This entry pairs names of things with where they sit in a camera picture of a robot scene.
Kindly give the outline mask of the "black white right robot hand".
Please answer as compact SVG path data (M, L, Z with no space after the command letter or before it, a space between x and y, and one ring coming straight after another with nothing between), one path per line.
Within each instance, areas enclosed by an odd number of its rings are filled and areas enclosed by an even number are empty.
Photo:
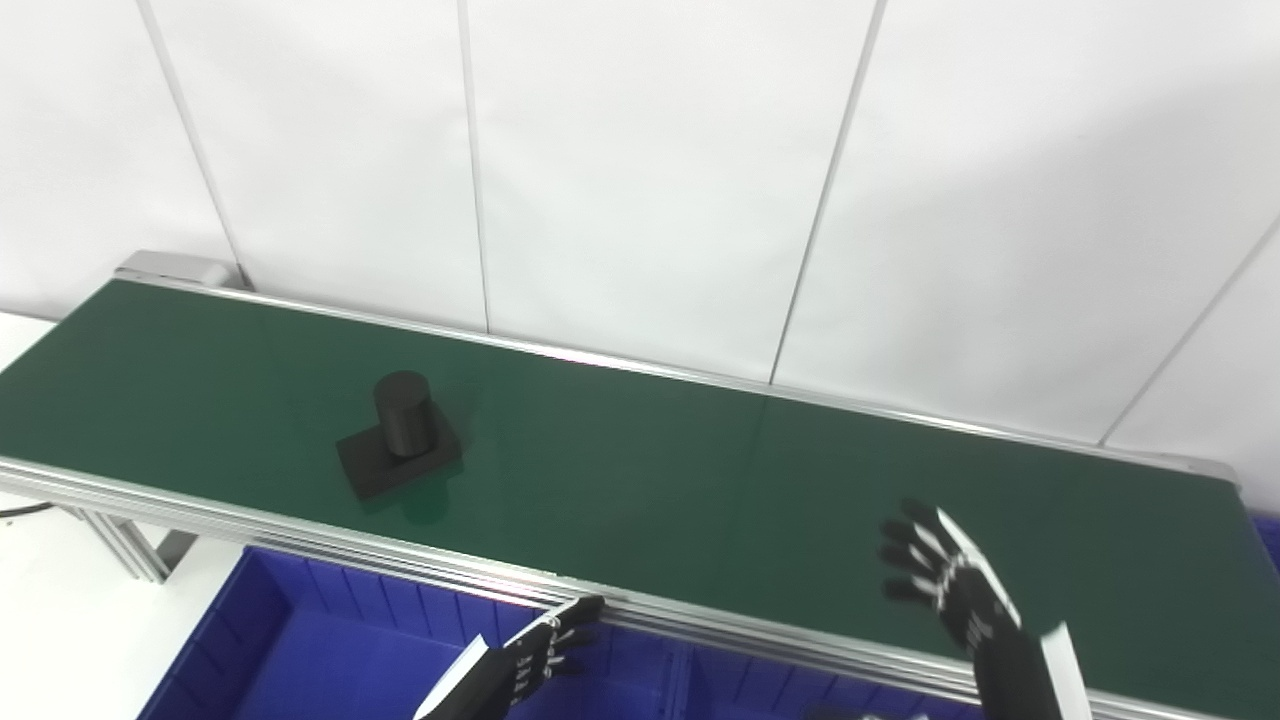
M987 719L1091 719L1066 623L1029 632L980 547L941 507L914 498L884 521L879 559L896 573L886 598L928 607L972 662Z

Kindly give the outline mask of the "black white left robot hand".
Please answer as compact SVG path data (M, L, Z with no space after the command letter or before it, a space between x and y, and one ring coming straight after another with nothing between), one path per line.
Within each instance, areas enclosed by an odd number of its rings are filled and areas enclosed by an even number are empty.
M415 719L503 719L547 682L584 673L572 651L593 644L605 598L580 596L545 611L504 644L475 637L416 708Z

